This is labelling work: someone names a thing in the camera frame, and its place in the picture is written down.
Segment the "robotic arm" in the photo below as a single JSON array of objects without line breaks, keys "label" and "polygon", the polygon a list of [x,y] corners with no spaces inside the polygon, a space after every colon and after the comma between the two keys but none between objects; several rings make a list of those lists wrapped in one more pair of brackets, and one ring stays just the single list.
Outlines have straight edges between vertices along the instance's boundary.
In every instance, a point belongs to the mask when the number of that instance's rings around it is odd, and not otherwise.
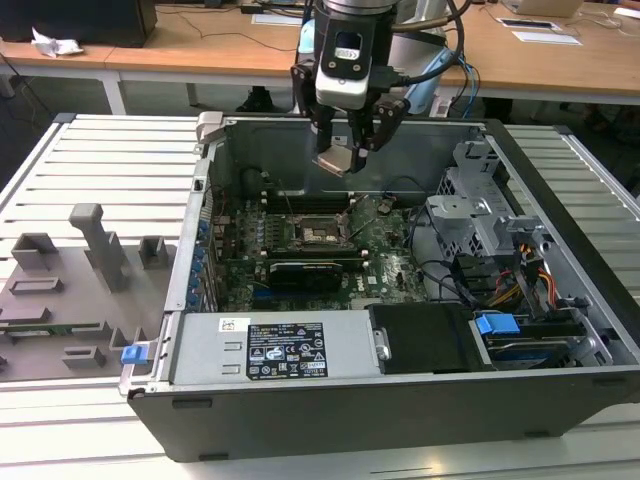
[{"label": "robotic arm", "polygon": [[[366,165],[394,135],[411,105],[408,100],[384,100],[393,87],[421,83],[457,64],[464,47],[460,16],[469,8],[466,0],[458,10],[446,0],[447,17],[409,24],[395,24],[399,0],[317,0],[315,5],[314,60],[291,67],[293,89],[300,113],[311,119],[317,137],[317,163],[342,176]],[[406,33],[456,24],[458,44],[440,67],[417,77],[405,77],[388,65],[394,33]],[[331,144],[332,120],[344,111],[352,131],[350,149]],[[380,123],[374,127],[374,118]]]}]

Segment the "blue cable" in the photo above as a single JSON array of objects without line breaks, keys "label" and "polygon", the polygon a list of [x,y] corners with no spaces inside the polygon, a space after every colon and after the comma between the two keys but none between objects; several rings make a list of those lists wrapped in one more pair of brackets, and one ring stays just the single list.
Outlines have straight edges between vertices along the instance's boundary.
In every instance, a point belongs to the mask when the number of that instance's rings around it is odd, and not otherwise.
[{"label": "blue cable", "polygon": [[469,103],[467,104],[467,108],[465,108],[464,113],[462,114],[462,118],[467,118],[467,116],[471,113],[471,108],[473,107],[473,103],[478,96],[478,88],[476,87],[476,79],[473,74],[473,68],[466,62],[466,58],[464,55],[461,55],[459,58],[460,65],[464,68],[469,76],[471,77],[471,96],[469,97]]}]

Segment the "motherboard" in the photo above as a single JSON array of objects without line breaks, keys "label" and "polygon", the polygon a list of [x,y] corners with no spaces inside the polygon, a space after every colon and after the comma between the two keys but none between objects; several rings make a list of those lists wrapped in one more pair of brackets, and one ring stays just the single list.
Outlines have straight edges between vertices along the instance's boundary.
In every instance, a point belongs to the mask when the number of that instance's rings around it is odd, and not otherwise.
[{"label": "motherboard", "polygon": [[217,204],[211,250],[221,311],[358,310],[425,300],[407,248],[412,209],[393,196]]}]

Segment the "warning label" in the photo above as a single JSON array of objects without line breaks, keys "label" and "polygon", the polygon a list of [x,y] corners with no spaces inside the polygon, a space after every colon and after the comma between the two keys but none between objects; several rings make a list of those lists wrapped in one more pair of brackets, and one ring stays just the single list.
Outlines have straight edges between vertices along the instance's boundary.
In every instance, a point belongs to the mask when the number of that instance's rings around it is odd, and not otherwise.
[{"label": "warning label", "polygon": [[327,353],[321,323],[249,325],[249,379],[278,380],[327,375]]}]

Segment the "floor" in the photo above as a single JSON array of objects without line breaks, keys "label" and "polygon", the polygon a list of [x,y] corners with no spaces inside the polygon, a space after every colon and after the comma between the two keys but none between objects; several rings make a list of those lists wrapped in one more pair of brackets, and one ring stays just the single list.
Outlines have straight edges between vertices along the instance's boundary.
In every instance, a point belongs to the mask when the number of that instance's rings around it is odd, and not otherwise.
[{"label": "floor", "polygon": [[[54,112],[109,114],[102,84],[93,80],[29,78],[29,86],[48,108]],[[202,108],[191,107],[186,87],[176,83],[126,82],[127,108],[133,115],[187,115],[196,116],[203,110],[232,111],[247,95],[247,87],[199,85],[198,98]],[[283,110],[291,107],[288,89],[271,89],[275,105]],[[536,102],[514,102],[511,122],[534,123],[530,115]],[[545,125],[566,125],[591,152],[626,184],[640,163],[639,148],[619,144],[617,141],[587,130],[582,121],[582,105],[570,105],[561,111],[558,104],[550,103],[537,117]],[[477,101],[473,116],[483,116],[483,105]],[[11,178],[29,154],[48,124],[50,117],[36,102],[24,84],[16,88],[13,99],[0,98],[0,186]]]}]

